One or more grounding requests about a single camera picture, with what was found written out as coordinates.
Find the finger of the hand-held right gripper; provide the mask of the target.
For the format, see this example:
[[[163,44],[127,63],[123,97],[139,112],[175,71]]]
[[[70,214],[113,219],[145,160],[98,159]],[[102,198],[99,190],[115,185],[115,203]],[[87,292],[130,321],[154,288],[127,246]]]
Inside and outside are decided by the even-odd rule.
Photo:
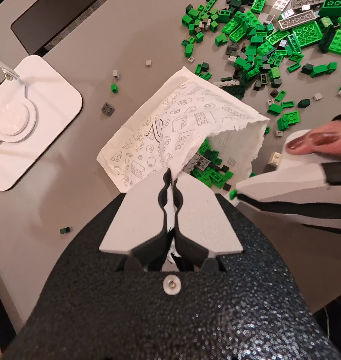
[[[341,158],[316,153],[291,155],[285,149],[288,142],[309,131],[290,134],[285,140],[278,167],[239,182],[237,196],[248,196],[261,202],[341,204],[341,186],[327,184],[322,168],[322,163],[341,162]]]
[[[237,196],[237,199],[258,212],[307,227],[341,234],[341,204],[261,202],[248,196]]]

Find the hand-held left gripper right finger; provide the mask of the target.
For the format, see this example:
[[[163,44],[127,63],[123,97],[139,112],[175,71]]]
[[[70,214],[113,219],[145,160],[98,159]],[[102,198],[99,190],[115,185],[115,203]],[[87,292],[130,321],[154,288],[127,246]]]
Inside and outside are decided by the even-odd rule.
[[[208,258],[243,252],[215,193],[189,174],[179,174],[173,185],[174,241],[178,254],[200,268]]]

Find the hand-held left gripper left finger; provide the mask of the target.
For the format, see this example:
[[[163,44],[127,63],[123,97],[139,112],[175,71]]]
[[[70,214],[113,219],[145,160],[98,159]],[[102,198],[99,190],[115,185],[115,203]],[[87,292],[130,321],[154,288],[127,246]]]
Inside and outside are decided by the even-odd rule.
[[[145,266],[163,255],[167,245],[168,187],[171,171],[161,168],[127,191],[99,250],[136,258]]]

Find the heap of mixed toy bricks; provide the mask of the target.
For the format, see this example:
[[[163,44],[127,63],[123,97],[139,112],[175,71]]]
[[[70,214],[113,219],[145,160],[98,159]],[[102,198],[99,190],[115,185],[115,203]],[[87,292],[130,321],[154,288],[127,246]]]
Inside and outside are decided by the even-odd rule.
[[[231,185],[228,180],[234,173],[230,172],[226,165],[220,167],[222,159],[218,155],[219,152],[211,149],[209,139],[206,138],[194,157],[184,166],[183,172],[190,174],[209,188],[214,185],[219,189],[230,191]]]

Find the white printed paper bag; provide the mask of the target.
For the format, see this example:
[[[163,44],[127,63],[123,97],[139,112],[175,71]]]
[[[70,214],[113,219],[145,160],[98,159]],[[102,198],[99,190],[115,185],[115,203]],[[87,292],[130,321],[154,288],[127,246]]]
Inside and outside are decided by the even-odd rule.
[[[206,138],[229,167],[231,188],[252,172],[269,118],[186,67],[177,71],[101,149],[97,161],[120,192],[161,167],[172,178]]]

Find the pile of green toy bricks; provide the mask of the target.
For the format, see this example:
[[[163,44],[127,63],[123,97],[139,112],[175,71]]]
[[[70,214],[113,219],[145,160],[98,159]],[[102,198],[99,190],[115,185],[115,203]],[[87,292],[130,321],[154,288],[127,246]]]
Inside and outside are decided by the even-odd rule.
[[[195,43],[204,40],[206,31],[216,33],[215,45],[226,45],[227,63],[234,74],[222,77],[214,85],[241,100],[245,91],[254,91],[270,85],[271,99],[267,113],[279,116],[277,136],[290,125],[300,122],[298,110],[307,108],[311,99],[285,101],[281,64],[290,61],[287,74],[300,70],[310,78],[330,75],[338,68],[335,61],[328,64],[302,64],[303,50],[316,45],[322,53],[341,56],[341,1],[226,1],[226,7],[217,9],[217,1],[206,1],[194,7],[186,6],[181,23],[189,31],[189,39],[182,41],[185,57],[194,61]]]

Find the person's right hand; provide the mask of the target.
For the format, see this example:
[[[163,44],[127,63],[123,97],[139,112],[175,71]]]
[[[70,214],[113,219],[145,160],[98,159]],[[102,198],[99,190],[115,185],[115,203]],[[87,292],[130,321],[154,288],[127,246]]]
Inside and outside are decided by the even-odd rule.
[[[310,130],[285,146],[292,155],[318,153],[341,158],[341,120],[335,120]]]

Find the person's dark trousers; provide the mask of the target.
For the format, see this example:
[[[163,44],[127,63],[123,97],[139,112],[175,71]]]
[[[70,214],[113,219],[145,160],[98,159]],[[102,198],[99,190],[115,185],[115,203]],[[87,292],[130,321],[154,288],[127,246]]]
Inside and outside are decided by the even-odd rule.
[[[341,295],[314,313],[325,335],[341,353]]]

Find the white monitor stand base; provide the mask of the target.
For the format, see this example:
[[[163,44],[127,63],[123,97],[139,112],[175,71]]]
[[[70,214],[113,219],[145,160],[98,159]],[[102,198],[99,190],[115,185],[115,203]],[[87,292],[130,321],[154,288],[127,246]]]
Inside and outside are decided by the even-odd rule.
[[[9,190],[80,113],[81,94],[42,57],[0,61],[0,191]]]

